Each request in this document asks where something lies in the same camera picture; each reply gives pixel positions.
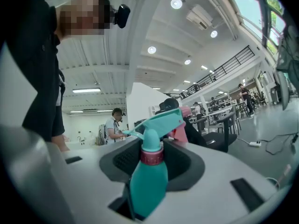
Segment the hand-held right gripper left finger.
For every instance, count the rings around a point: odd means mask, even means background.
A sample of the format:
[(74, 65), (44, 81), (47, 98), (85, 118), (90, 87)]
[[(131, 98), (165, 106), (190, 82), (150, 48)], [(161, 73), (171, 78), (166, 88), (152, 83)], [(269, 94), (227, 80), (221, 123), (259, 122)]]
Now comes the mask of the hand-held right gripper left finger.
[(50, 200), (53, 224), (137, 224), (128, 182), (139, 158), (140, 141), (60, 152), (47, 144), (61, 201)]

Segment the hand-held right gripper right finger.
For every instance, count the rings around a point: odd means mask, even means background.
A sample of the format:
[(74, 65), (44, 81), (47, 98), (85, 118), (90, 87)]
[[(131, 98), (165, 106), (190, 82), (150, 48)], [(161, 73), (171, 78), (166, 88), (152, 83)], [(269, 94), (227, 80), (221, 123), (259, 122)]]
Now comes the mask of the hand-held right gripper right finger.
[(242, 223), (250, 212), (230, 183), (240, 178), (246, 180), (265, 202), (277, 192), (265, 177), (227, 153), (177, 140), (170, 144), (198, 154), (204, 161), (205, 171), (189, 190), (167, 192), (145, 219), (146, 224)]

